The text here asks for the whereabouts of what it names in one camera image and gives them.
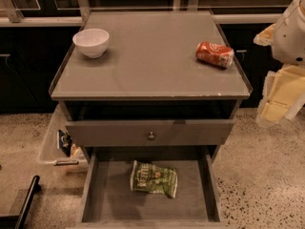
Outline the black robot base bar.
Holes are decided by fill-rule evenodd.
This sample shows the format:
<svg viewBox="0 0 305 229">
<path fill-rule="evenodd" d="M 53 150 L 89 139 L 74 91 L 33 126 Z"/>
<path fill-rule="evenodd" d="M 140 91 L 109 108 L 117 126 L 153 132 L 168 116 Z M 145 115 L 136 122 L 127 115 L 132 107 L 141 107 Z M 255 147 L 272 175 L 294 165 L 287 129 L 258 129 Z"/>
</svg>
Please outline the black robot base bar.
<svg viewBox="0 0 305 229">
<path fill-rule="evenodd" d="M 34 195 L 41 190 L 39 184 L 40 176 L 34 176 L 31 180 L 30 187 L 23 201 L 20 212 L 16 215 L 7 215 L 0 217 L 0 229 L 24 229 L 28 212 L 31 208 Z"/>
</svg>

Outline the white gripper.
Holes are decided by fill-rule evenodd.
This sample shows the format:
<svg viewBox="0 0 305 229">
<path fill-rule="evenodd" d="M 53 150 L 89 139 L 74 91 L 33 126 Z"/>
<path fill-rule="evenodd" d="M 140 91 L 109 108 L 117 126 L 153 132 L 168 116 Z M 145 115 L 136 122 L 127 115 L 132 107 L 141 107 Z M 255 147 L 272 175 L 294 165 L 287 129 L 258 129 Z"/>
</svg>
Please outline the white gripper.
<svg viewBox="0 0 305 229">
<path fill-rule="evenodd" d="M 271 127 L 292 120 L 305 104 L 305 0 L 293 0 L 275 24 L 257 34 L 254 43 L 271 46 L 274 59 L 284 63 L 265 77 L 256 123 Z"/>
</svg>

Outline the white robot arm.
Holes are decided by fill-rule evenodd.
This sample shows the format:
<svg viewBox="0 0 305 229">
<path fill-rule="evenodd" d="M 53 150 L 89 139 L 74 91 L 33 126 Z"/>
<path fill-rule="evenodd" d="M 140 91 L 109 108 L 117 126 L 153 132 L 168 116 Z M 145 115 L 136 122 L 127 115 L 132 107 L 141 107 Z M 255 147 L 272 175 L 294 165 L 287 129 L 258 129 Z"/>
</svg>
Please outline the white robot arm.
<svg viewBox="0 0 305 229">
<path fill-rule="evenodd" d="M 304 105 L 305 94 L 305 0 L 293 0 L 278 20 L 257 34 L 254 43 L 270 46 L 282 63 L 265 77 L 256 123 L 270 127 L 283 118 L 293 119 Z"/>
</svg>

